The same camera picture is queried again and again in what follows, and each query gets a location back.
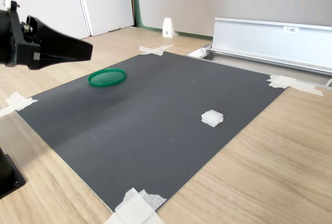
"dark gray board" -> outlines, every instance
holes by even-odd
[[[87,76],[33,97],[21,117],[112,209],[134,187],[171,198],[284,89],[269,76],[164,52],[111,67],[107,88]],[[208,110],[224,114],[215,128]]]

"white foam cube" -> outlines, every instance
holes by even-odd
[[[215,110],[210,110],[202,114],[202,122],[212,127],[216,127],[219,123],[223,122],[224,115]]]

